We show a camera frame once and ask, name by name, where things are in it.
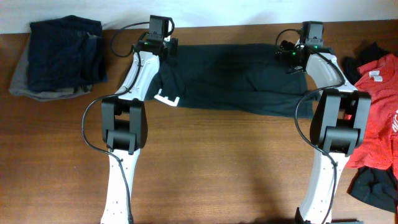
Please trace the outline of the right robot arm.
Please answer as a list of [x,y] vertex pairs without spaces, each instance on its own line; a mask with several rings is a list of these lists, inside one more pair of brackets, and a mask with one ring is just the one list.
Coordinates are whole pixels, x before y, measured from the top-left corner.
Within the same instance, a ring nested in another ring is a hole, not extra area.
[[288,57],[311,76],[316,89],[299,100],[320,95],[310,125],[310,135],[299,135],[314,149],[312,173],[304,200],[295,212],[295,223],[331,223],[331,208],[338,182],[354,150],[362,145],[371,96],[359,91],[344,76],[335,54],[321,40],[283,41],[277,53]]

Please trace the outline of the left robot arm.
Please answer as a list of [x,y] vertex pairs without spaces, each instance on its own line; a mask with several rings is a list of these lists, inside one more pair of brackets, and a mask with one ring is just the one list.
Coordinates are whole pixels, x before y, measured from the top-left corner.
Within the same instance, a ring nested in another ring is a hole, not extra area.
[[133,223],[131,196],[134,171],[148,133],[144,99],[161,58],[177,52],[178,40],[139,41],[123,84],[101,102],[102,134],[109,153],[109,180],[101,223]]

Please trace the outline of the dark green t-shirt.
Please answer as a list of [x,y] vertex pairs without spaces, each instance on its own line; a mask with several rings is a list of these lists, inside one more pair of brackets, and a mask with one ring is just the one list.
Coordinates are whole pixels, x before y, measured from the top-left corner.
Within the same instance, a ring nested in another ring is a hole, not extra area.
[[269,44],[179,45],[177,64],[159,68],[145,99],[160,94],[184,108],[312,118],[319,95],[297,106],[308,91],[305,74],[286,74],[274,54]]

